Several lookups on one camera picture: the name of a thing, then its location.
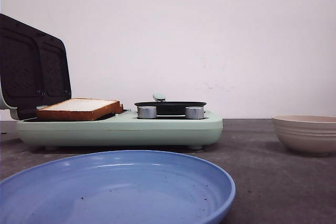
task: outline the sandwich maker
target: sandwich maker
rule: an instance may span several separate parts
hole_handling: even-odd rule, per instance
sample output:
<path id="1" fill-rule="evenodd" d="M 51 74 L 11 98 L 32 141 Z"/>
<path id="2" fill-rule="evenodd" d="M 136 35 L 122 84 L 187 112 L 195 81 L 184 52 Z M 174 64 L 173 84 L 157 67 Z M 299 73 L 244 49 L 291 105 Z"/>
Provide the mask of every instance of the sandwich maker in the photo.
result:
<path id="1" fill-rule="evenodd" d="M 203 111 L 205 103 L 188 107 L 192 112 L 201 111 L 200 118 L 188 118 L 186 113 L 169 115 L 172 107 L 164 106 L 170 104 L 164 103 L 162 95 L 153 96 L 159 104 L 144 103 L 138 111 L 124 110 L 95 121 L 40 121 L 36 118 L 38 108 L 71 98 L 64 44 L 54 36 L 3 14 L 0 14 L 0 84 L 0 109 L 9 109 L 11 117 L 19 120 L 18 135 L 27 144 L 187 145 L 198 150 L 216 142 L 223 129 L 221 117 Z M 146 117 L 155 114 L 156 106 L 147 106 L 153 103 L 157 108 L 164 106 L 164 113 Z"/>

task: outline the gray floor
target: gray floor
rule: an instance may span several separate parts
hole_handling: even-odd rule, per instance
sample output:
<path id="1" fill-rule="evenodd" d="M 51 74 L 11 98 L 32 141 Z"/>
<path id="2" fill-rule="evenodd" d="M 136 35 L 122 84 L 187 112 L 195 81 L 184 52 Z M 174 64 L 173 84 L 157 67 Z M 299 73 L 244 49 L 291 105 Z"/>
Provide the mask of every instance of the gray floor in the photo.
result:
<path id="1" fill-rule="evenodd" d="M 1 122 L 1 179 L 23 169 L 84 153 L 163 150 L 197 156 L 225 169 L 237 194 L 222 223 L 336 223 L 336 154 L 311 157 L 287 150 L 268 119 L 224 120 L 222 138 L 200 151 L 178 146 L 61 147 L 46 151 L 17 138 Z"/>

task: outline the blue bowl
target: blue bowl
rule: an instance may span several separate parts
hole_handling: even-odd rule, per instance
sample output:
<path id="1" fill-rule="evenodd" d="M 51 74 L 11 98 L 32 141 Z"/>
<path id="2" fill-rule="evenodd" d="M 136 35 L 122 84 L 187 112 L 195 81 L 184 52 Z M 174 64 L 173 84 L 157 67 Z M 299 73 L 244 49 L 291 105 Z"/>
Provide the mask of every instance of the blue bowl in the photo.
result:
<path id="1" fill-rule="evenodd" d="M 234 197 L 228 173 L 197 157 L 93 153 L 3 180 L 0 223 L 220 223 Z"/>

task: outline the white wall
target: white wall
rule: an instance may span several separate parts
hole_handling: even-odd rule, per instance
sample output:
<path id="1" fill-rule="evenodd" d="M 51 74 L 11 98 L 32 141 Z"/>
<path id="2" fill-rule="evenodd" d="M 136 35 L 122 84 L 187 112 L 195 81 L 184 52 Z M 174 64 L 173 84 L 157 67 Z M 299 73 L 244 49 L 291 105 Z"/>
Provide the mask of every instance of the white wall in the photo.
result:
<path id="1" fill-rule="evenodd" d="M 224 118 L 336 115 L 336 0 L 1 0 L 1 8 L 64 41 L 73 97 L 133 108 L 162 92 L 206 101 Z"/>

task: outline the ceramic bowl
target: ceramic bowl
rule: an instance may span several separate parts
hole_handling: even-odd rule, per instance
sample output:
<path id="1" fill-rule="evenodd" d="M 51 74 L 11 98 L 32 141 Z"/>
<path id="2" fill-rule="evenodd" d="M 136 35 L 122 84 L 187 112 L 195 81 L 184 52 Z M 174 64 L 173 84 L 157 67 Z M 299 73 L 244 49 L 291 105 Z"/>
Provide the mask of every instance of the ceramic bowl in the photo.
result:
<path id="1" fill-rule="evenodd" d="M 325 155 L 336 152 L 336 118 L 313 115 L 272 117 L 279 140 L 289 149 Z"/>

